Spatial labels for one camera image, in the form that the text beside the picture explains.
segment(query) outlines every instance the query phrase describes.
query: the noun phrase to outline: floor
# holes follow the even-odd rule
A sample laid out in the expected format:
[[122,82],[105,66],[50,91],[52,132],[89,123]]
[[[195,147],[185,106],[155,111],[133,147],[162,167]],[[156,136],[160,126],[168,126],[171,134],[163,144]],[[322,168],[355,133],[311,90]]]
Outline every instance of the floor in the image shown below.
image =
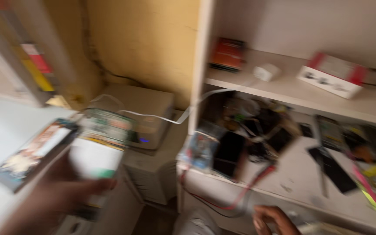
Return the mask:
[[[147,202],[132,235],[171,235],[177,217],[176,197],[172,198],[167,206]],[[223,230],[220,235],[237,233]]]

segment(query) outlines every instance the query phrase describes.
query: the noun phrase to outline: white shelf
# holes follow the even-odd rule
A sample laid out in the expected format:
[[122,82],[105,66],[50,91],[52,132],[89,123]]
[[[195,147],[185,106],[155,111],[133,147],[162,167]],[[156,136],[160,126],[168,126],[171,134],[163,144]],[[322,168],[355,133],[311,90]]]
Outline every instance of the white shelf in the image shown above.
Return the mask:
[[[376,88],[364,88],[348,100],[295,78],[307,60],[263,51],[247,50],[244,69],[231,73],[208,68],[206,83],[234,89],[289,104],[317,109],[351,118],[376,123]],[[281,76],[271,82],[260,81],[252,75],[255,66],[272,63],[282,70]],[[256,80],[250,87],[242,84]]]

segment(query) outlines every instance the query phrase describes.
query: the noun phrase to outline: white cable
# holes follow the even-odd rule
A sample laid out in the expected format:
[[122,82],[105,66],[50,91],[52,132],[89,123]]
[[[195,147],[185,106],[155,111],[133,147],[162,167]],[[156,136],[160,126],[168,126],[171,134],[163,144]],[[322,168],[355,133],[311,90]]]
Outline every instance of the white cable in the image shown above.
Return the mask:
[[[129,110],[118,110],[117,112],[128,112],[128,113],[132,113],[132,114],[139,115],[139,116],[151,116],[151,117],[156,117],[156,118],[163,119],[163,120],[171,122],[171,123],[181,124],[191,114],[193,108],[196,107],[198,104],[200,104],[202,101],[204,101],[206,98],[208,98],[210,95],[216,94],[216,93],[222,93],[222,92],[229,92],[229,91],[233,91],[233,90],[241,91],[241,90],[243,90],[243,89],[251,86],[256,81],[257,81],[257,79],[251,79],[250,81],[247,81],[247,82],[243,83],[242,85],[239,85],[237,88],[234,88],[234,89],[224,88],[224,89],[217,89],[217,90],[214,90],[214,91],[209,91],[209,92],[204,93],[197,102],[195,102],[194,104],[190,105],[185,110],[185,112],[180,116],[180,118],[177,121],[169,120],[167,118],[160,117],[160,116],[157,116],[157,115],[140,114],[140,113],[129,111]],[[115,98],[114,96],[109,95],[109,94],[101,94],[101,95],[97,96],[95,99],[91,100],[90,102],[95,102],[95,101],[101,99],[102,96],[108,96],[112,100],[114,100],[117,104],[121,104],[124,107],[124,104],[121,101],[119,101],[117,98]]]
[[112,95],[109,95],[109,94],[101,94],[99,96],[97,96],[96,98],[94,98],[93,100],[90,101],[91,102],[97,102],[98,100],[102,99],[102,97],[104,96],[107,96],[108,98],[112,99],[113,101],[115,101],[118,105],[121,105],[123,108],[122,109],[125,109],[125,106],[123,104],[123,102],[121,102],[119,99],[115,98],[114,96]]

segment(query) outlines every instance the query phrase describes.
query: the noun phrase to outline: hand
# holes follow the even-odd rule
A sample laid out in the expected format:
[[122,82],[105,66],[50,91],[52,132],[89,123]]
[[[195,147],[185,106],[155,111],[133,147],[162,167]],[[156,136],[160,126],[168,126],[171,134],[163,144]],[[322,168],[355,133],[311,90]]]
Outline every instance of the hand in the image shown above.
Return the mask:
[[291,222],[290,218],[277,206],[255,206],[253,215],[253,224],[259,235],[271,235],[267,223],[276,225],[279,235],[300,235],[297,227]]
[[50,234],[63,215],[71,213],[91,195],[112,189],[115,183],[114,179],[78,180],[66,153],[5,222],[0,235]]

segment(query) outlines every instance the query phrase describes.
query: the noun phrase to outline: red and white box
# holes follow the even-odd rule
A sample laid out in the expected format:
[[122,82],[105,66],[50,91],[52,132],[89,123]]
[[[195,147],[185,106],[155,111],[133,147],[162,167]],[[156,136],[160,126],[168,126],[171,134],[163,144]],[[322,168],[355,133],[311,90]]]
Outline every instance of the red and white box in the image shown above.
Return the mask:
[[362,89],[368,68],[318,52],[297,78],[346,99]]

